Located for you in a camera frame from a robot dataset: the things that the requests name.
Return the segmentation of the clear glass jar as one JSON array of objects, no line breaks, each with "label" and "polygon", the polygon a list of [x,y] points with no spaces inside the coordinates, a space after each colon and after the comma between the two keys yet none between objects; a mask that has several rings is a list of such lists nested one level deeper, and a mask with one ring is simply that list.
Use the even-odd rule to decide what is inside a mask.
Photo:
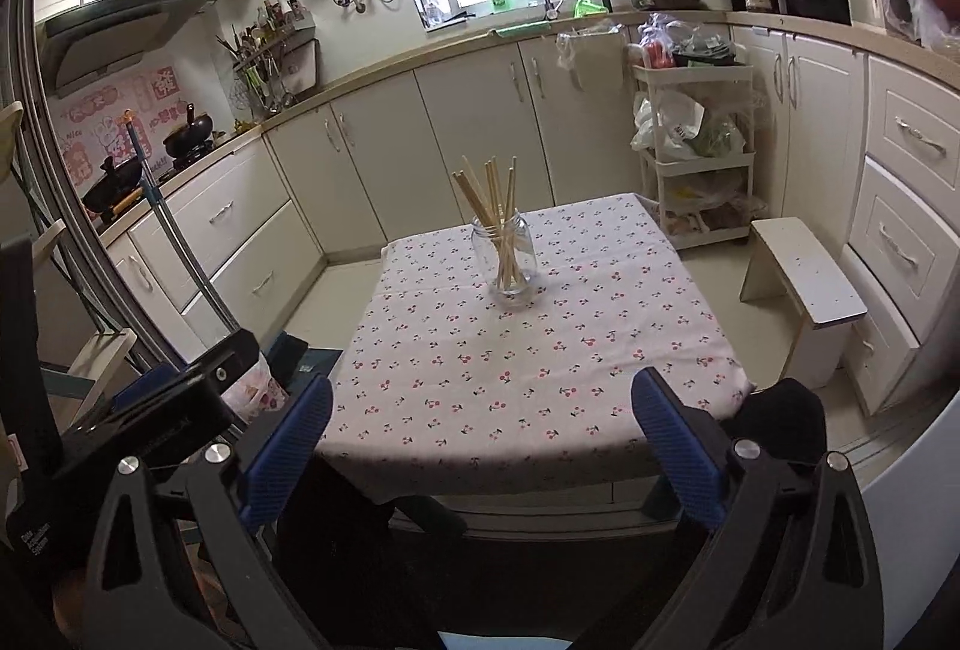
[{"label": "clear glass jar", "polygon": [[491,299],[505,308],[532,301],[539,270],[532,231],[523,213],[514,213],[498,231],[475,218],[470,239],[478,273]]}]

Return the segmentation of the bamboo chopstick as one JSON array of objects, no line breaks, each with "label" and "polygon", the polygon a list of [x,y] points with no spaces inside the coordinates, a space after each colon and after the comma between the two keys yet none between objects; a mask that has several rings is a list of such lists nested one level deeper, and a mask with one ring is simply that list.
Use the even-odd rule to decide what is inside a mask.
[{"label": "bamboo chopstick", "polygon": [[462,157],[460,161],[462,166],[451,174],[451,179],[472,208],[473,218],[480,219],[487,228],[501,230],[506,185],[501,185],[498,160],[491,157],[483,162],[483,176],[478,176],[477,169],[473,168],[469,158]]},{"label": "bamboo chopstick", "polygon": [[501,249],[503,249],[503,257],[505,258],[505,271],[503,272],[503,285],[505,286],[516,286],[521,281],[519,270],[517,270],[516,252],[514,252],[514,249],[516,249],[516,226],[514,226],[516,169],[517,158],[512,157],[508,169],[508,180],[506,180],[506,195],[505,201],[503,201],[505,211],[503,212],[503,228],[501,228]]}]

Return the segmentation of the cream lower kitchen cabinets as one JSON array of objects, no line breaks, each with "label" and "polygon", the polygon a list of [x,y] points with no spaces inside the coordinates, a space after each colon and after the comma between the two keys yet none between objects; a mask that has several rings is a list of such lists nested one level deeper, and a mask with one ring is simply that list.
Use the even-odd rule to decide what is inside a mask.
[{"label": "cream lower kitchen cabinets", "polygon": [[[958,218],[958,95],[928,75],[833,41],[734,29],[763,96],[755,109],[754,191],[830,246],[874,240],[853,216],[869,160],[946,223]],[[631,152],[625,80],[576,90],[548,38],[489,47],[364,86],[195,164],[164,186],[179,230],[228,308],[274,333],[322,262],[371,257],[391,240],[467,216],[460,161],[516,158],[526,212],[651,191]]]}]

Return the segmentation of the cherry print tablecloth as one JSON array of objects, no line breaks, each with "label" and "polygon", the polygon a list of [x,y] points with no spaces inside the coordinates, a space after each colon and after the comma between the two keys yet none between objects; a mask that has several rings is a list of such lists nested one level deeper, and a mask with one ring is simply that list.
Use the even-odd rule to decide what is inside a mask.
[{"label": "cherry print tablecloth", "polygon": [[508,494],[651,470],[631,382],[736,413],[750,380],[631,194],[530,213],[537,272],[494,299],[466,226],[396,240],[332,375],[320,455],[376,499]]}]

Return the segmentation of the small white wooden stool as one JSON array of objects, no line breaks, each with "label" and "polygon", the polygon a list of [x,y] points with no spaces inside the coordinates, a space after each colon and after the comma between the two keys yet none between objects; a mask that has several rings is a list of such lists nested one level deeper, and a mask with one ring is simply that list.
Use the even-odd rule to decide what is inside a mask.
[{"label": "small white wooden stool", "polygon": [[807,389],[826,386],[839,366],[866,302],[802,219],[755,219],[754,249],[740,288],[742,302],[787,297],[799,312],[782,379]]}]

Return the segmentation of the black wok on stove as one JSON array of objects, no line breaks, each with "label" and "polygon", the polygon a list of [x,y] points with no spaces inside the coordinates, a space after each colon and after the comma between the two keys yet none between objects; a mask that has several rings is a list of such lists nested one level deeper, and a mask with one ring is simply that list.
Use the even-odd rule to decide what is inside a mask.
[{"label": "black wok on stove", "polygon": [[164,137],[164,150],[171,158],[183,158],[194,148],[212,138],[213,119],[208,114],[199,114],[192,103],[187,104],[185,122]]}]

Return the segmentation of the white rolling storage cart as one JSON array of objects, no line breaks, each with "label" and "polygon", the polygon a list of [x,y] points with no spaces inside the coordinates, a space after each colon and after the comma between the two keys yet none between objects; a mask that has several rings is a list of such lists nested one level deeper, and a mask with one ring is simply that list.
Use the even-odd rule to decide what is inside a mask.
[{"label": "white rolling storage cart", "polygon": [[745,239],[757,211],[754,69],[726,33],[662,12],[640,24],[626,57],[635,96],[682,91],[706,107],[696,160],[659,160],[662,139],[654,155],[635,152],[647,211],[679,249]]}]

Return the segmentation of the white plastic bag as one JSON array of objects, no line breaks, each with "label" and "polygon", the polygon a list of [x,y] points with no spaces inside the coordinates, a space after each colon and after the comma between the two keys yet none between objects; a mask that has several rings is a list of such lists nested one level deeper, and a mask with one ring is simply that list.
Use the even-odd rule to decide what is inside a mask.
[{"label": "white plastic bag", "polygon": [[693,143],[698,140],[704,116],[706,107],[682,91],[661,91],[655,103],[638,93],[633,100],[635,135],[631,150],[654,155],[656,143],[662,139],[659,160],[696,160],[698,153]]}]

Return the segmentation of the range hood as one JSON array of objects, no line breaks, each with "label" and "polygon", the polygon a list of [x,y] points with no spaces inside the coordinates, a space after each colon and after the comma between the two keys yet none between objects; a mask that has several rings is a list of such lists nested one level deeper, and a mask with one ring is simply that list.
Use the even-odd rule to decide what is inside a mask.
[{"label": "range hood", "polygon": [[138,64],[217,0],[97,0],[37,25],[44,90],[57,98]]}]

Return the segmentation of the blue handled mop pole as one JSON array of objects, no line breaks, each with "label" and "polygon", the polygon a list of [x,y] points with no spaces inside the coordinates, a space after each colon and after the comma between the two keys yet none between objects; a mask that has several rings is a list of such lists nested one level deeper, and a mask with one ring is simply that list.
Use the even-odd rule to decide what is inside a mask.
[{"label": "blue handled mop pole", "polygon": [[122,125],[124,126],[125,132],[127,132],[128,140],[132,142],[133,152],[135,152],[135,157],[137,157],[140,168],[142,168],[140,187],[143,189],[143,195],[149,203],[151,212],[156,216],[161,231],[163,231],[163,234],[166,236],[167,242],[171,244],[172,251],[178,256],[182,267],[189,273],[190,278],[194,280],[197,290],[199,290],[203,299],[210,304],[210,308],[217,314],[224,328],[228,330],[228,332],[239,330],[241,325],[239,325],[236,317],[229,310],[228,306],[226,306],[226,302],[221,299],[220,293],[215,290],[215,286],[212,285],[210,278],[206,276],[199,259],[195,257],[194,252],[190,249],[189,242],[187,242],[187,239],[185,239],[185,236],[182,234],[181,228],[179,228],[179,224],[176,223],[174,216],[172,216],[171,208],[167,207],[166,198],[161,194],[160,184],[158,184],[155,176],[151,173],[151,169],[149,169],[148,162],[146,162],[143,146],[140,143],[139,137],[137,137],[137,130],[133,127],[133,114],[130,109],[125,109],[124,114],[122,114]]}]

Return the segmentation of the wall utensil rack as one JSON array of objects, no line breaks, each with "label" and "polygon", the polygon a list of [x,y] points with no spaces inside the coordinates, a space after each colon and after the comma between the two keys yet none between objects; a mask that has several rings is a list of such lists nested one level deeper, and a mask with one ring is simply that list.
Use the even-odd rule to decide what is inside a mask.
[{"label": "wall utensil rack", "polygon": [[298,0],[263,1],[245,28],[217,33],[229,62],[231,101],[252,119],[267,119],[319,85],[319,40],[313,14]]}]

